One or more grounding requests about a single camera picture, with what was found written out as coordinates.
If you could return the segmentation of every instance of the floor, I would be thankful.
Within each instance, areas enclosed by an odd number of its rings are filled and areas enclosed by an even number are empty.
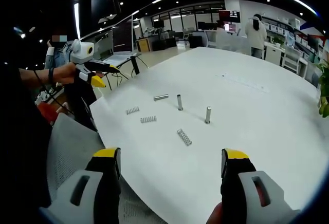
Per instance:
[[[142,53],[140,58],[145,62],[145,64],[148,67],[152,67],[152,66],[155,66],[156,64],[166,61],[166,60],[170,59],[171,57],[174,57],[180,53],[184,53],[187,50],[190,50],[189,44],[185,43],[184,41],[178,41],[177,47],[168,48],[168,49],[161,50],[161,51]],[[138,65],[140,72],[143,72],[144,70],[147,69],[147,67],[138,58],[137,58],[137,65]],[[121,70],[121,73],[129,79],[129,78],[131,78],[133,65],[131,62],[127,62],[120,68],[120,70]],[[117,87],[117,85],[118,86],[120,85],[121,80],[122,80],[121,83],[127,81],[127,79],[124,77],[117,78],[115,76],[111,76],[111,74],[108,74],[107,77],[110,82],[112,90],[114,90]],[[97,99],[100,98],[102,95],[106,95],[111,92],[111,89],[109,87],[106,77],[103,77],[102,80],[106,84],[106,88],[95,88],[94,87],[94,93],[95,93]]]

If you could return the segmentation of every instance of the metal cylinder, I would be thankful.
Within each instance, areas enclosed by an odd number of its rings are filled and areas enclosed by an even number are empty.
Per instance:
[[[168,97],[169,97],[169,95],[166,94],[166,95],[154,97],[153,99],[154,99],[154,101],[158,101],[158,100],[161,100],[161,99],[164,99],[164,98],[168,98]]]
[[[178,110],[182,111],[183,110],[183,106],[181,104],[181,97],[180,95],[177,95],[177,100],[178,100]]]
[[[206,124],[210,123],[210,113],[211,113],[211,107],[207,107],[207,113],[206,113],[206,119],[205,119]]]

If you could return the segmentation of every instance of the compression spring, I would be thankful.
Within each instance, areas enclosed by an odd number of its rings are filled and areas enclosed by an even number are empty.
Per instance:
[[[126,110],[125,112],[127,115],[129,115],[131,113],[138,112],[138,111],[139,111],[139,107],[133,107],[131,109]]]
[[[192,141],[190,140],[190,138],[186,135],[186,133],[182,129],[179,129],[177,131],[177,134],[180,136],[180,138],[183,140],[183,142],[186,144],[186,146],[190,146],[192,144]]]
[[[156,116],[140,118],[140,123],[147,123],[147,122],[153,122],[153,121],[156,121]]]

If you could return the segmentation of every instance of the hand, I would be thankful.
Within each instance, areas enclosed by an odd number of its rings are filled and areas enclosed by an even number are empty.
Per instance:
[[[52,45],[50,44],[50,40],[47,41],[47,46],[52,47]]]
[[[70,62],[53,70],[53,81],[61,84],[71,84],[74,82],[75,74],[76,65]]]
[[[217,204],[217,206],[209,216],[207,224],[221,224],[222,218],[223,218],[223,207],[222,207],[222,203],[220,202],[219,204]]]

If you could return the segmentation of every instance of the potted plant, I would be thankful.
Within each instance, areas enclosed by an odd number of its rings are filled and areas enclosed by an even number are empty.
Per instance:
[[[325,118],[329,116],[329,62],[320,63],[317,67],[322,71],[322,75],[319,78],[319,84],[321,84],[319,114]]]

